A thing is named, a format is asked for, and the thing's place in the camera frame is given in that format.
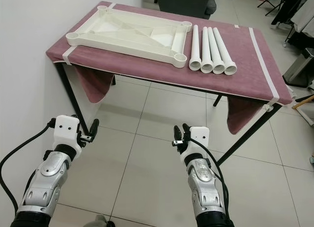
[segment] black chair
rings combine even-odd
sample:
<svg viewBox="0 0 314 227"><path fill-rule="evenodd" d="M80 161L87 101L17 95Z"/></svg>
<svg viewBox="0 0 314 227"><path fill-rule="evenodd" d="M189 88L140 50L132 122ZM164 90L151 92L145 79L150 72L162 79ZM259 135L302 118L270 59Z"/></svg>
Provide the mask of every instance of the black chair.
<svg viewBox="0 0 314 227"><path fill-rule="evenodd" d="M260 5L258 5L257 7L260 7L260 6L262 6L264 3L269 3L270 5L272 5L274 8L273 9L271 9L269 12L267 12L266 14L265 14L265 16L267 16L269 13L271 13L273 10L275 10L277 7L279 7L278 8L278 10L280 10L280 8L281 8L281 5L282 4L284 4L285 3L285 0L280 0L280 3L277 5L277 6L274 6L269 0L265 0L264 2L262 2Z"/></svg>
<svg viewBox="0 0 314 227"><path fill-rule="evenodd" d="M216 11L215 0L155 0L163 12L209 19Z"/></svg>

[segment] white wall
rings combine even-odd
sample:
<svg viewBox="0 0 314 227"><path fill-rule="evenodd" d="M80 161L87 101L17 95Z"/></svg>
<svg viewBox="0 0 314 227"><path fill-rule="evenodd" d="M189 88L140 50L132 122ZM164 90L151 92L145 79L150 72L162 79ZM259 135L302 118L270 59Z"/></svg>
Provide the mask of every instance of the white wall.
<svg viewBox="0 0 314 227"><path fill-rule="evenodd" d="M0 0L0 158L40 131L59 114L74 111L45 51L102 0ZM141 0L105 0L141 6ZM74 71L68 71L83 113L90 104ZM51 148L52 130L26 146L4 166L3 176L21 200L28 176ZM0 226L14 218L0 190Z"/></svg>

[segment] pink tablecloth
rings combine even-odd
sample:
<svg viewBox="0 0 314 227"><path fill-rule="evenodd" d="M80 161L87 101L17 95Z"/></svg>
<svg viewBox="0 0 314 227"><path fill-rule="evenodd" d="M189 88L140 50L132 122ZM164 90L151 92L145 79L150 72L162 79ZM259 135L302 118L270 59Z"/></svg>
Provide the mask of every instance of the pink tablecloth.
<svg viewBox="0 0 314 227"><path fill-rule="evenodd" d="M111 3L100 2L98 5L110 6ZM106 72L272 101L282 105L292 101L276 62L259 30L121 4L116 4L113 8L176 21L190 21L199 26L200 42L202 27L218 27L231 58L237 64L238 71L232 76L204 74L200 71L191 71L188 64L178 69L168 63L86 46L77 46L67 59L64 59L62 55L71 46L63 36L47 50L47 55L53 62L67 61L89 68L77 67L77 72L91 102L100 101L107 92L112 75ZM95 7L68 32L75 31L96 10ZM191 41L192 32L187 34L184 46L184 54L188 60L191 55ZM248 102L231 97L228 101L227 123L232 134L236 134L263 105L260 102Z"/></svg>

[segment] white tile floor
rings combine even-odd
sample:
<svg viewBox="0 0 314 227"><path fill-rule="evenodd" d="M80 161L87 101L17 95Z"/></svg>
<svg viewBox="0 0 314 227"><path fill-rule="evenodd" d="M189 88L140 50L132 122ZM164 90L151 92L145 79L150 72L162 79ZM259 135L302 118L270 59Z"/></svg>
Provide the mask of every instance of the white tile floor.
<svg viewBox="0 0 314 227"><path fill-rule="evenodd" d="M260 28L284 73L299 52L282 47L287 30L269 29L269 6L216 2L211 19ZM117 77L97 115L98 136L69 171L52 226L82 227L96 213L111 216L117 227L196 226L185 168L170 140L175 124L206 125L219 158L248 126L231 135L226 98L213 108L215 97ZM285 107L222 165L236 227L313 226L313 145L314 130Z"/></svg>

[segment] robotic hand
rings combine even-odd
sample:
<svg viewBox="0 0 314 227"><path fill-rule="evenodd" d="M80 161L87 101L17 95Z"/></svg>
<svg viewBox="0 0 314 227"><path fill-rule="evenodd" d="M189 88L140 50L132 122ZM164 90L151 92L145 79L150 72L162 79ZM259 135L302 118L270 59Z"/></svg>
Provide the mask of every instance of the robotic hand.
<svg viewBox="0 0 314 227"><path fill-rule="evenodd" d="M79 119L60 115L55 120L53 151L39 165L26 187L11 227L48 227L60 189L67 179L67 170L81 154L86 142L96 136L99 121L94 120L88 136L79 131Z"/></svg>
<svg viewBox="0 0 314 227"><path fill-rule="evenodd" d="M226 214L215 186L217 176L210 169L209 160L204 159L201 153L202 147L210 154L207 150L209 128L189 127L187 124L183 124L183 129L184 136L182 140L180 129L178 126L174 127L175 141L172 142L172 145L177 146L181 161L186 165L197 226L234 227L233 222L229 219L228 212ZM225 186L222 174L220 176L219 179Z"/></svg>

